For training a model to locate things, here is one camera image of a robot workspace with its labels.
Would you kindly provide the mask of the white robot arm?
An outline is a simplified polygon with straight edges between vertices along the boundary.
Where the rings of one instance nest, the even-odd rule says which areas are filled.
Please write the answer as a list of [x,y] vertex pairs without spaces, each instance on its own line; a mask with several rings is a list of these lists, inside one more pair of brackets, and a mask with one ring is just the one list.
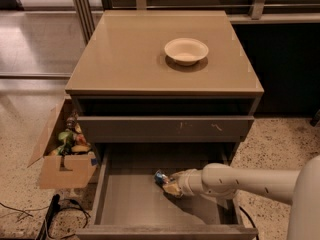
[[291,206],[287,240],[320,239],[320,157],[300,170],[243,169],[211,163],[167,176],[155,175],[163,190],[175,197],[233,198],[239,190]]

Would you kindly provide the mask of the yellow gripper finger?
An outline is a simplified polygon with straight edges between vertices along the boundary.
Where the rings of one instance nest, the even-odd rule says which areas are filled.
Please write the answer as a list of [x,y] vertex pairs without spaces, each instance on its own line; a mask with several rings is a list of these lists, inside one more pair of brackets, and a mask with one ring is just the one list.
[[175,172],[169,176],[169,179],[170,181],[177,181],[183,174],[183,171]]
[[183,193],[182,193],[182,191],[176,181],[172,181],[172,182],[164,184],[163,190],[166,193],[168,193],[176,198],[180,198],[183,195]]

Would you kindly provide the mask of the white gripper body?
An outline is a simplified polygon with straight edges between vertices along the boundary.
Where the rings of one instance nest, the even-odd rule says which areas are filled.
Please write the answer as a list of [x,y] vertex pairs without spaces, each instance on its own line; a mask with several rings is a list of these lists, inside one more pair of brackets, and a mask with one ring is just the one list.
[[185,196],[203,194],[202,171],[197,169],[182,171],[178,177],[178,186]]

